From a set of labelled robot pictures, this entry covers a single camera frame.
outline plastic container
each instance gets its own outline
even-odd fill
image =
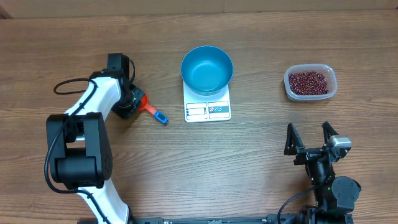
[[[325,76],[326,81],[328,82],[327,88],[329,90],[328,94],[322,95],[297,95],[292,92],[289,85],[289,74],[290,73],[298,73],[298,72],[319,72],[323,76]],[[337,91],[337,79],[336,74],[331,67],[324,64],[306,64],[306,65],[294,65],[290,67],[285,73],[285,89],[287,98],[292,101],[314,101],[314,100],[324,100],[327,98],[331,98]]]

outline wire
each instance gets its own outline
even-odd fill
[[[136,66],[134,65],[134,62],[130,59],[131,65],[132,65],[132,69],[134,69],[134,71],[132,72],[132,76],[130,78],[129,84],[132,84],[132,82],[134,81],[135,77],[136,77]]]
[[[60,129],[59,129],[59,130],[57,131],[57,133],[55,134],[55,137],[54,137],[54,139],[53,139],[53,141],[52,141],[52,143],[51,143],[51,145],[50,145],[50,147],[49,147],[49,151],[47,152],[47,155],[46,155],[46,157],[45,157],[45,162],[44,162],[44,178],[45,178],[45,181],[46,181],[47,185],[50,187],[50,189],[53,190],[53,191],[56,192],[56,193],[59,193],[59,194],[75,194],[75,193],[81,193],[81,194],[87,195],[87,198],[89,198],[89,199],[93,202],[93,204],[94,204],[95,208],[97,209],[98,213],[101,215],[101,218],[103,219],[103,222],[106,222],[107,224],[111,224],[111,222],[108,220],[108,218],[107,218],[107,217],[105,216],[105,214],[102,212],[100,206],[98,205],[97,201],[95,200],[95,198],[93,197],[93,195],[92,195],[91,193],[89,193],[89,192],[86,191],[86,190],[81,190],[81,189],[78,189],[78,188],[73,189],[73,190],[60,190],[60,189],[56,188],[56,187],[51,183],[51,181],[50,181],[50,176],[49,176],[49,162],[50,162],[51,153],[52,153],[52,151],[53,151],[53,149],[54,149],[54,147],[55,147],[55,143],[58,141],[58,138],[60,137],[60,135],[61,135],[63,129],[64,129],[65,126],[69,123],[69,121],[70,121],[81,109],[83,109],[84,106],[87,104],[87,102],[91,99],[91,97],[93,97],[95,91],[96,91],[97,88],[98,88],[98,85],[97,85],[97,83],[96,83],[94,80],[91,80],[91,79],[89,79],[89,78],[75,78],[75,79],[66,80],[66,81],[63,81],[63,82],[60,82],[60,83],[56,84],[55,87],[54,87],[54,90],[53,90],[54,93],[57,94],[57,95],[69,95],[69,94],[74,94],[74,93],[83,93],[83,92],[85,92],[85,90],[69,91],[69,92],[58,92],[58,91],[57,91],[57,88],[60,87],[60,86],[62,86],[62,85],[64,85],[64,84],[71,83],[71,82],[81,82],[81,81],[91,82],[92,84],[94,84],[93,90],[92,90],[91,93],[87,96],[87,98],[86,98],[82,103],[80,103],[79,107],[78,107],[74,112],[72,112],[72,113],[68,116],[68,118],[63,122],[63,124],[61,125]]]
[[[288,203],[292,202],[293,200],[295,200],[295,199],[297,199],[297,198],[299,198],[299,197],[301,197],[301,196],[304,196],[304,195],[310,193],[312,190],[316,190],[316,189],[322,187],[322,186],[328,181],[329,176],[330,176],[330,168],[331,168],[330,151],[328,151],[328,154],[327,154],[327,155],[328,155],[329,165],[328,165],[328,170],[326,171],[327,175],[326,175],[325,179],[322,181],[321,184],[319,184],[319,185],[313,185],[311,188],[309,188],[309,189],[307,189],[307,190],[304,190],[303,192],[300,192],[300,193],[298,193],[297,195],[294,195],[293,197],[291,197],[290,199],[288,199],[288,200],[280,207],[280,209],[279,209],[279,211],[278,211],[278,215],[277,215],[278,224],[282,224],[282,222],[281,222],[281,220],[280,220],[280,214],[282,213],[283,209],[286,207],[286,205],[287,205]]]

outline blue bowl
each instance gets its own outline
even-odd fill
[[[223,50],[201,46],[191,50],[182,60],[181,76],[187,86],[200,95],[214,95],[231,81],[232,60]]]

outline table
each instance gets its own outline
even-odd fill
[[[398,222],[396,10],[1,20],[0,31],[0,222],[93,218],[77,195],[45,184],[45,120],[80,97],[55,95],[53,86],[106,68],[111,52],[133,59],[135,84],[170,120],[166,127],[148,113],[106,120],[112,180],[136,217],[276,213],[310,186],[304,167],[283,155],[287,125],[318,147],[328,120],[353,142],[334,168],[363,187],[356,223]],[[199,45],[219,46],[234,62],[230,121],[184,121],[180,63]],[[334,68],[332,99],[287,99],[283,75],[303,63]],[[312,195],[284,212],[305,204],[314,204]]]

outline dark red beads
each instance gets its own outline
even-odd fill
[[[300,72],[289,74],[289,85],[297,95],[328,94],[326,78],[319,72]]]

